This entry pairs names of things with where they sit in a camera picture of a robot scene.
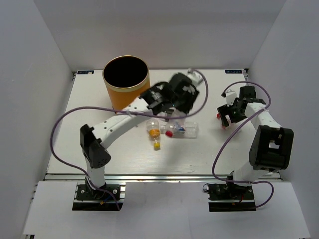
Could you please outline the clear bottle yellow cap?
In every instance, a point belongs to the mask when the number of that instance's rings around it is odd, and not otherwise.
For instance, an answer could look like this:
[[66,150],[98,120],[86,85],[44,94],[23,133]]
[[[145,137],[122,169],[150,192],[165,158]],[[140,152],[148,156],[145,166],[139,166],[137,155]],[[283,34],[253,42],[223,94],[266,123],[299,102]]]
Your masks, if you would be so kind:
[[154,150],[160,150],[160,125],[156,119],[147,121],[147,131]]

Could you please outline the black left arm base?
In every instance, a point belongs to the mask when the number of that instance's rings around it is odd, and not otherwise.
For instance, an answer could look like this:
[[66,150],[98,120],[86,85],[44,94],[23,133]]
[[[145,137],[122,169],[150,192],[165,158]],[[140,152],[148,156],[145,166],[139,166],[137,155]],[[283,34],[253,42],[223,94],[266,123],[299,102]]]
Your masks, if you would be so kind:
[[77,184],[74,195],[73,211],[117,212],[124,202],[124,191],[120,184],[106,184],[105,190],[111,192],[116,201],[109,193],[90,188],[86,183]]

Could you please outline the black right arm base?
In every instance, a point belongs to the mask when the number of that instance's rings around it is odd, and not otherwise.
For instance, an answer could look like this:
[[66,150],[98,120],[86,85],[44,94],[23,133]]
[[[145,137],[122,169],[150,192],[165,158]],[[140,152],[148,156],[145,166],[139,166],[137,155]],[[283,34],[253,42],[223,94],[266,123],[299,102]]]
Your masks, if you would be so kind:
[[256,211],[252,186],[239,186],[234,183],[206,183],[202,187],[208,194],[210,212],[249,212]]

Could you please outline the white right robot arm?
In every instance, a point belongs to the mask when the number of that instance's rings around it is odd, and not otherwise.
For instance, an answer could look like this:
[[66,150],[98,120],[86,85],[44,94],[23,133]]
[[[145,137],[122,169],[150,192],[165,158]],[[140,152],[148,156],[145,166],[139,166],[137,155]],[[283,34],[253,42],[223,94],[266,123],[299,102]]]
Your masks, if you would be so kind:
[[253,86],[243,86],[237,93],[225,90],[222,96],[226,104],[218,107],[218,117],[224,128],[230,123],[250,122],[256,133],[252,141],[248,161],[232,172],[226,184],[226,195],[232,199],[269,172],[285,170],[290,162],[294,132],[277,123],[268,111],[263,99],[257,98]]

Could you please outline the clear bottle blue label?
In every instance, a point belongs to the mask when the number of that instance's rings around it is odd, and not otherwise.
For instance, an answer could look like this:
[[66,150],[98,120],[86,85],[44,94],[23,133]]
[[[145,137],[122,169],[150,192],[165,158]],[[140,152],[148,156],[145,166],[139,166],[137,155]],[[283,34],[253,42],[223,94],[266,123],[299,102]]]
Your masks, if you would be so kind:
[[183,126],[172,126],[168,123],[159,127],[160,133],[170,138],[195,139],[198,136],[198,122],[186,121]]

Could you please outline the small red-label cola bottle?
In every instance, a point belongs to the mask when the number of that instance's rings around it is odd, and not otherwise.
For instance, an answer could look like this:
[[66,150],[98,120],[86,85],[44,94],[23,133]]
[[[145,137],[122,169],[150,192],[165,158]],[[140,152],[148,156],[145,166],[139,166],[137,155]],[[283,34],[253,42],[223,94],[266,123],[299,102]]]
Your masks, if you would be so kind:
[[229,121],[228,118],[226,116],[221,115],[220,113],[218,113],[216,115],[217,119],[220,121],[221,123],[221,127],[223,129],[226,129],[227,127],[229,127]]

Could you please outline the clear bottle red label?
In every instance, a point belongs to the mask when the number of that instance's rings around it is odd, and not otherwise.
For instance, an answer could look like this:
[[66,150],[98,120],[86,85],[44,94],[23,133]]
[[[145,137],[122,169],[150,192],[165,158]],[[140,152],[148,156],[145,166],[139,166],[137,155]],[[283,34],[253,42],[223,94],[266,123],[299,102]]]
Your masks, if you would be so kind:
[[[171,118],[175,117],[182,117],[185,116],[185,113],[175,109],[173,113],[171,114]],[[165,134],[168,137],[173,136],[182,136],[185,134],[185,128],[184,126],[185,119],[171,119],[168,121],[168,123],[165,125]]]

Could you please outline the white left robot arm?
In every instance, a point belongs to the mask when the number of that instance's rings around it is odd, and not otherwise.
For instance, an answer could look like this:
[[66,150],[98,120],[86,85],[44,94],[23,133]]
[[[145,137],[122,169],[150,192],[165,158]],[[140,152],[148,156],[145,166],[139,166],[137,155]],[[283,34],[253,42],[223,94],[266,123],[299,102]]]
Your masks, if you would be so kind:
[[158,82],[142,92],[103,123],[92,127],[85,124],[80,128],[80,145],[87,163],[88,193],[93,198],[99,199],[105,194],[105,165],[111,160],[108,147],[147,118],[158,116],[170,108],[177,111],[171,115],[174,120],[186,118],[199,95],[197,87],[203,81],[204,77],[194,70],[186,74],[176,73],[168,82]]

